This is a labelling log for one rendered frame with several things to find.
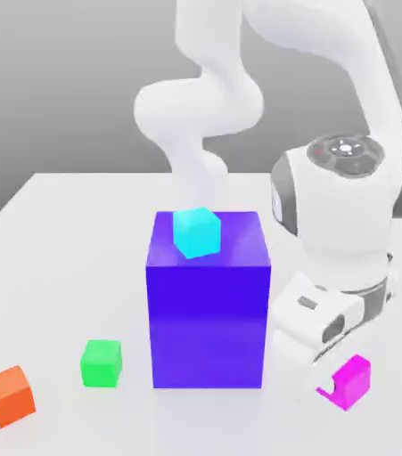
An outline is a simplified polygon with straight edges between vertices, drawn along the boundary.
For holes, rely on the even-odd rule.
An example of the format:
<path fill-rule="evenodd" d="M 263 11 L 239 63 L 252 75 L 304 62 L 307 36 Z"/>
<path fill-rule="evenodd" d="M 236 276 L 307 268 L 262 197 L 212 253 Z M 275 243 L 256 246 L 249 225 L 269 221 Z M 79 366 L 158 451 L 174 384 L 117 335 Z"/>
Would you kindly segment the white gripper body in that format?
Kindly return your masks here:
<path fill-rule="evenodd" d="M 280 329 L 272 332 L 275 389 L 287 403 L 301 403 L 315 392 L 318 381 L 341 366 L 343 340 L 318 353 Z"/>

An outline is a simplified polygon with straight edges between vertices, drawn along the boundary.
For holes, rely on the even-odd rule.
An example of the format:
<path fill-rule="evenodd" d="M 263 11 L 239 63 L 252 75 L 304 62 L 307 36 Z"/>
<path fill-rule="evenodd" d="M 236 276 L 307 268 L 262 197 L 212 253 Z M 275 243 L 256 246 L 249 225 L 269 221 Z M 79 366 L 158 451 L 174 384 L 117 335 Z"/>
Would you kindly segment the small magenta cube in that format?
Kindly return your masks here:
<path fill-rule="evenodd" d="M 355 354 L 333 373 L 331 379 L 333 391 L 328 393 L 318 387 L 317 393 L 342 410 L 348 411 L 370 389 L 371 363 L 363 356 Z"/>

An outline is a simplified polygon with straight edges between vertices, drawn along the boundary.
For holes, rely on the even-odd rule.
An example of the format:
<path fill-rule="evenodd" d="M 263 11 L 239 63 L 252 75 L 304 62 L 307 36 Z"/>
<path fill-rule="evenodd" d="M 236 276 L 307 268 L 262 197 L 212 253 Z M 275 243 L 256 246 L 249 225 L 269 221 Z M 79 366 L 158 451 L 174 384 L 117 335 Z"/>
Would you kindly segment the small cyan cube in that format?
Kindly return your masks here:
<path fill-rule="evenodd" d="M 188 259 L 216 254 L 221 246 L 221 221 L 207 208 L 176 211 L 173 242 Z"/>

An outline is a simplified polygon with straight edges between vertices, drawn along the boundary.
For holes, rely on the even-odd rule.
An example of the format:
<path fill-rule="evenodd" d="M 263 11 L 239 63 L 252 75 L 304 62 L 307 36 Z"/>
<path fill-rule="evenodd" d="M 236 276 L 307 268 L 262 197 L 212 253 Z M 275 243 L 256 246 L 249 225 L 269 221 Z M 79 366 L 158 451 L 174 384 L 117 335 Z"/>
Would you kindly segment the small green cube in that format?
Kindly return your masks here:
<path fill-rule="evenodd" d="M 80 359 L 80 370 L 85 387 L 116 388 L 122 372 L 121 343 L 90 339 Z"/>

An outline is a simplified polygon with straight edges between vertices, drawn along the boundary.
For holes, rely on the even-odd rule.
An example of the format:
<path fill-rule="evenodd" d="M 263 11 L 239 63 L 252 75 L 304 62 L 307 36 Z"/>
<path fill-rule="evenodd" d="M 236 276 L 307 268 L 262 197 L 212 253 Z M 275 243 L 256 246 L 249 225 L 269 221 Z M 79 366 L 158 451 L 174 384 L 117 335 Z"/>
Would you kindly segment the small orange cube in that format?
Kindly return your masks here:
<path fill-rule="evenodd" d="M 32 389 L 20 365 L 0 372 L 0 428 L 36 411 Z"/>

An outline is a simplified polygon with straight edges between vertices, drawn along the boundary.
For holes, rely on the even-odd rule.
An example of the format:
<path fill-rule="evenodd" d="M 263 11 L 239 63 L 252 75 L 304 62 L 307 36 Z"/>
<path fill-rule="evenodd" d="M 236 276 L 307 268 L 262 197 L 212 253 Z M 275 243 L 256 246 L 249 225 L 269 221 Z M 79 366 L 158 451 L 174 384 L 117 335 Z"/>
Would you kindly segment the large purple box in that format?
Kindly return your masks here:
<path fill-rule="evenodd" d="M 255 212 L 220 212 L 220 252 L 187 259 L 172 215 L 156 214 L 145 265 L 152 383 L 259 388 L 271 263 Z"/>

